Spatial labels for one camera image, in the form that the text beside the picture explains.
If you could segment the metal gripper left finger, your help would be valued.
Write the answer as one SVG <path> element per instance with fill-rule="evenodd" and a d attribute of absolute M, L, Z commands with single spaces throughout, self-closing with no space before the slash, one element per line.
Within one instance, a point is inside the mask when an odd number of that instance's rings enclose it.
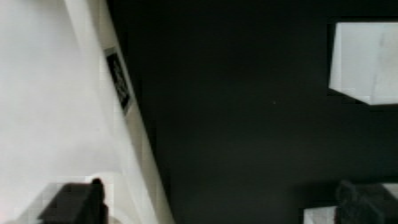
<path fill-rule="evenodd" d="M 99 179 L 67 183 L 39 214 L 41 224 L 108 224 L 104 187 Z"/>

